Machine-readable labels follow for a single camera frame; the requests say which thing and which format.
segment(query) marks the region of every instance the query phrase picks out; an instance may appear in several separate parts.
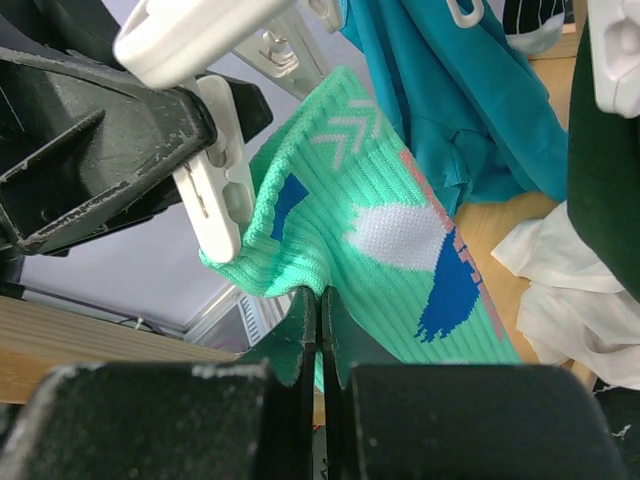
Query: sock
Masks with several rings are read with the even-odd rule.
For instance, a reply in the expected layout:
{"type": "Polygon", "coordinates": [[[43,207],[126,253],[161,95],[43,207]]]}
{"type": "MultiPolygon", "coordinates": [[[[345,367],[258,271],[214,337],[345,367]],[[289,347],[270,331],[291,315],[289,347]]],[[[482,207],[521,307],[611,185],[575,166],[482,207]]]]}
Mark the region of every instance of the sock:
{"type": "Polygon", "coordinates": [[[405,363],[519,363],[453,222],[350,70],[316,88],[251,169],[241,253],[201,254],[205,265],[257,296],[332,285],[405,363]]]}
{"type": "Polygon", "coordinates": [[[502,26],[513,48],[542,53],[562,36],[564,0],[505,0],[502,26]]]}

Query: dark green cloth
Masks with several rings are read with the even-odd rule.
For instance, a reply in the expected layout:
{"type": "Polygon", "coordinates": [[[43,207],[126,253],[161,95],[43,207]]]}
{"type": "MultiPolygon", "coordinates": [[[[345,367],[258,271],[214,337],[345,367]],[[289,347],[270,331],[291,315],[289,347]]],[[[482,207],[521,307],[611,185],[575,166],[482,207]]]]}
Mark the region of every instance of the dark green cloth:
{"type": "Polygon", "coordinates": [[[568,181],[569,218],[578,235],[640,300],[638,120],[596,106],[588,25],[571,92],[568,181]]]}

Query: white cloth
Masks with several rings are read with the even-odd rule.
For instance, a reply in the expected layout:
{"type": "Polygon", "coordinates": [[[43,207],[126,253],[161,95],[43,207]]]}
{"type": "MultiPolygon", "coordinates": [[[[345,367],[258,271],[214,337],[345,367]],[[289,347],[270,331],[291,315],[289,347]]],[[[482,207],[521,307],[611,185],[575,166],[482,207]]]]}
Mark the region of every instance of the white cloth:
{"type": "Polygon", "coordinates": [[[542,363],[577,360],[607,383],[640,390],[640,304],[580,240],[566,203],[519,224],[492,255],[531,280],[517,328],[542,363]]]}

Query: teal garment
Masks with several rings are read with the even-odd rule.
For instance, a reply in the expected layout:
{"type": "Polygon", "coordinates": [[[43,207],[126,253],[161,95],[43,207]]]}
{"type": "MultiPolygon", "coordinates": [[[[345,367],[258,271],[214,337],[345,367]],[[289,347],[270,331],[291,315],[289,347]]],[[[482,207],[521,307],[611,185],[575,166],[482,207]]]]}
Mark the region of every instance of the teal garment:
{"type": "Polygon", "coordinates": [[[365,54],[380,107],[449,215],[528,191],[566,199],[567,133],[491,8],[461,29],[444,0],[342,3],[342,34],[365,54]]]}

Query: knit sock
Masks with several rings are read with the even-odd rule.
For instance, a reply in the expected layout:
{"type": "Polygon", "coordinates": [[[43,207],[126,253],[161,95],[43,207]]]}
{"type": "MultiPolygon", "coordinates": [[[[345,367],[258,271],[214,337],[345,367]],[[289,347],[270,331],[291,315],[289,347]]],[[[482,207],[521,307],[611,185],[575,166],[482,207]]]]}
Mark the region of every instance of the knit sock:
{"type": "Polygon", "coordinates": [[[313,91],[251,170],[240,255],[201,254],[205,265],[257,296],[332,285],[401,362],[519,362],[453,222],[350,70],[313,91]]]}
{"type": "Polygon", "coordinates": [[[562,36],[564,0],[505,0],[502,25],[513,48],[542,53],[562,36]]]}

